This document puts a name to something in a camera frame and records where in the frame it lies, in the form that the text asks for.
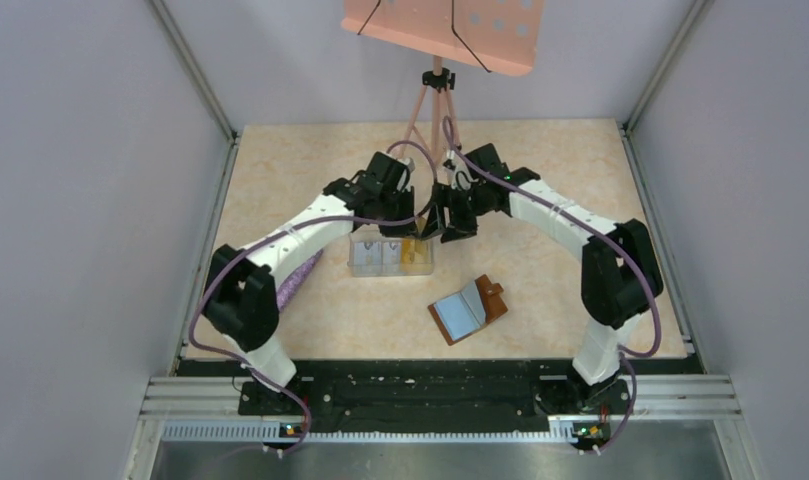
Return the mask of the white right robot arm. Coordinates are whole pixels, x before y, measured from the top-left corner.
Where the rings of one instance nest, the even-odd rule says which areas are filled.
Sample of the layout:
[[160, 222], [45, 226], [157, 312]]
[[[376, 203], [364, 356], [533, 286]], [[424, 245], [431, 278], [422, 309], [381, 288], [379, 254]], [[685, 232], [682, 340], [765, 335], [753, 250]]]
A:
[[647, 226], [587, 210], [532, 170], [510, 169], [491, 143], [467, 154], [453, 146], [443, 165], [451, 182], [432, 193], [429, 237], [471, 238], [478, 217], [502, 212], [536, 227], [580, 262], [580, 296], [590, 320], [566, 397], [574, 409], [594, 411], [606, 400], [604, 381], [616, 374], [620, 356], [649, 358], [660, 348], [657, 298], [664, 282]]

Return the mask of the brown leather card holder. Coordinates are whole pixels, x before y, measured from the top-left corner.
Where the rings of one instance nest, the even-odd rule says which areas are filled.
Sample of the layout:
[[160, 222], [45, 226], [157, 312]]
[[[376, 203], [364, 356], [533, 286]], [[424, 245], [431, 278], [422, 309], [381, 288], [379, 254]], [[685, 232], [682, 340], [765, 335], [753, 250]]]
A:
[[427, 309], [442, 337], [453, 346], [490, 326], [508, 312], [504, 288], [486, 274], [468, 282]]

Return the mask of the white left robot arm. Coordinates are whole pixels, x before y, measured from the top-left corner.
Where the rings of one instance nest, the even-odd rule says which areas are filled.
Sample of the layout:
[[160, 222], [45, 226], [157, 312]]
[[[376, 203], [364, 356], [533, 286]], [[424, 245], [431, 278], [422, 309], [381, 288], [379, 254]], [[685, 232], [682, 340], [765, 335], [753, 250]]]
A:
[[270, 235], [241, 248], [219, 247], [209, 266], [201, 313], [242, 362], [267, 381], [263, 401], [277, 413], [299, 404], [297, 372], [276, 336], [277, 290], [329, 243], [366, 224], [391, 236], [417, 232], [411, 169], [376, 152], [366, 168], [324, 187], [313, 202]]

